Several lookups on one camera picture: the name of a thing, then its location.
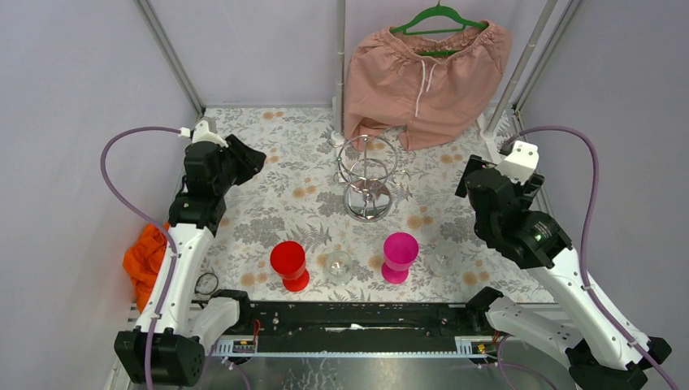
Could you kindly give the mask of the red wine glass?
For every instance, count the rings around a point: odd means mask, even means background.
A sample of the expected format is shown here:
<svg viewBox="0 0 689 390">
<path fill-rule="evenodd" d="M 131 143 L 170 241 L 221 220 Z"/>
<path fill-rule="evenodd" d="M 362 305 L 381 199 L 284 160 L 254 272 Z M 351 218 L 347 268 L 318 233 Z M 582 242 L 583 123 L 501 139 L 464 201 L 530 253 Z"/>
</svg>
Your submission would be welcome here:
<svg viewBox="0 0 689 390">
<path fill-rule="evenodd" d="M 288 240 L 276 245 L 270 254 L 270 264 L 290 292 L 300 292 L 310 282 L 306 252 L 296 241 Z"/>
</svg>

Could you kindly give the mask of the clear wine glass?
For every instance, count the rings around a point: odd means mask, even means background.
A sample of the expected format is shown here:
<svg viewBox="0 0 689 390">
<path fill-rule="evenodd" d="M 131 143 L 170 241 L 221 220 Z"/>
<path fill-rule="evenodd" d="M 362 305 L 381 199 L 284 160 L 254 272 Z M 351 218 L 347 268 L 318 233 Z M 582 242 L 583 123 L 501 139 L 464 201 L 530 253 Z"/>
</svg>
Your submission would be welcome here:
<svg viewBox="0 0 689 390">
<path fill-rule="evenodd" d="M 353 260 L 344 251 L 336 250 L 328 254 L 324 274 L 336 285 L 347 284 L 353 278 Z"/>
<path fill-rule="evenodd" d="M 433 276 L 445 277 L 457 273 L 459 252 L 454 244 L 439 243 L 427 256 L 427 266 Z"/>
</svg>

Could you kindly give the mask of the chrome wine glass rack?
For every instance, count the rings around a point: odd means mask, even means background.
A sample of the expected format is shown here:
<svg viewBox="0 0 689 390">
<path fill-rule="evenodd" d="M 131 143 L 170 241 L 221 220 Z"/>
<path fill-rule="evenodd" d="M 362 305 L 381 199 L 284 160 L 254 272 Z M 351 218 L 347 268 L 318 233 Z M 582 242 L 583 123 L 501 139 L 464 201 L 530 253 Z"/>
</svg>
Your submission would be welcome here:
<svg viewBox="0 0 689 390">
<path fill-rule="evenodd" d="M 395 145 L 375 135 L 356 136 L 338 149 L 336 176 L 346 184 L 344 210 L 365 223 L 383 219 L 393 208 L 392 190 L 411 179 Z"/>
</svg>

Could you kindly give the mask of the clear wine glass front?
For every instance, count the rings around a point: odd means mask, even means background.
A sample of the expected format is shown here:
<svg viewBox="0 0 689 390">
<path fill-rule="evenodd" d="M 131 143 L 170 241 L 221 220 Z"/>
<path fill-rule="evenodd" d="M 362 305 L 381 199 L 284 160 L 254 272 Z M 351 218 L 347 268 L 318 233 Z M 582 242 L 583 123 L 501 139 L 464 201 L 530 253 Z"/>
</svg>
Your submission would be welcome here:
<svg viewBox="0 0 689 390">
<path fill-rule="evenodd" d="M 336 250 L 328 254 L 324 274 L 336 285 L 347 284 L 353 278 L 353 260 L 344 251 Z"/>
</svg>

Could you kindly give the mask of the clear wine glass back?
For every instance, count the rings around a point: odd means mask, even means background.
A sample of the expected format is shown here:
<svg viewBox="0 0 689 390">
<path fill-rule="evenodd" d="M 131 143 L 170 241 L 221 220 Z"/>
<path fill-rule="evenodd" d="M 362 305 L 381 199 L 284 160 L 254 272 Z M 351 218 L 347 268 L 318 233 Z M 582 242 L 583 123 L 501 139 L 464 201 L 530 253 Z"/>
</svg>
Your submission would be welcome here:
<svg viewBox="0 0 689 390">
<path fill-rule="evenodd" d="M 459 252 L 454 244 L 439 243 L 427 256 L 427 266 L 433 276 L 445 277 L 457 273 Z"/>
</svg>

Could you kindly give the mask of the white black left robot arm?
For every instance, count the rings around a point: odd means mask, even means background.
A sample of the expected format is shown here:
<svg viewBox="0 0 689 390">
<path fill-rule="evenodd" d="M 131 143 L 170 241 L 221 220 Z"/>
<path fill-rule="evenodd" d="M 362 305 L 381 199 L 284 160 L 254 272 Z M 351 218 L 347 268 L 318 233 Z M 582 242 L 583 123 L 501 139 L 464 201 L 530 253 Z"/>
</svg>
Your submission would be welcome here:
<svg viewBox="0 0 689 390">
<path fill-rule="evenodd" d="M 196 275 L 227 209 L 225 195 L 257 175 L 265 160 L 234 135 L 185 148 L 183 185 L 169 208 L 153 290 L 134 328 L 115 337 L 115 353 L 133 383 L 194 387 L 219 337 L 251 326 L 245 292 L 220 290 L 196 317 L 189 311 Z"/>
</svg>

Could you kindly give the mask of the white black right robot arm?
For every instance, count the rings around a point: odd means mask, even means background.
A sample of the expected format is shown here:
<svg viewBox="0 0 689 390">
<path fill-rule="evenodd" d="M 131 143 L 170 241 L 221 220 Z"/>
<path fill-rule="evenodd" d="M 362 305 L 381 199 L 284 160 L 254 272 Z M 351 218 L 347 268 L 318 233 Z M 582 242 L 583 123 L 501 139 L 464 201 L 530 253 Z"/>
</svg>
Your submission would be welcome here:
<svg viewBox="0 0 689 390">
<path fill-rule="evenodd" d="M 467 327 L 527 342 L 563 365 L 581 389 L 641 389 L 645 371 L 659 367 L 672 349 L 665 339 L 640 331 L 603 292 L 591 296 L 596 284 L 569 236 L 551 215 L 530 208 L 543 183 L 538 174 L 513 182 L 495 163 L 471 155 L 455 194 L 468 198 L 476 236 L 537 280 L 571 325 L 486 287 L 466 304 Z"/>
</svg>

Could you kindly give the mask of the pink wine glass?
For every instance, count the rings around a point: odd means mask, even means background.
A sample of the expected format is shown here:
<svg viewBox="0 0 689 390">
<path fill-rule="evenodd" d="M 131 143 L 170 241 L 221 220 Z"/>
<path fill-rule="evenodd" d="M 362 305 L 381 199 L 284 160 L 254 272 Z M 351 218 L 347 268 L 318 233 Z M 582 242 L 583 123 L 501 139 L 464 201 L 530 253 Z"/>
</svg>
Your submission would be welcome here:
<svg viewBox="0 0 689 390">
<path fill-rule="evenodd" d="M 417 240 L 407 232 L 395 232 L 383 243 L 381 274 L 391 284 L 401 284 L 409 276 L 419 254 Z"/>
</svg>

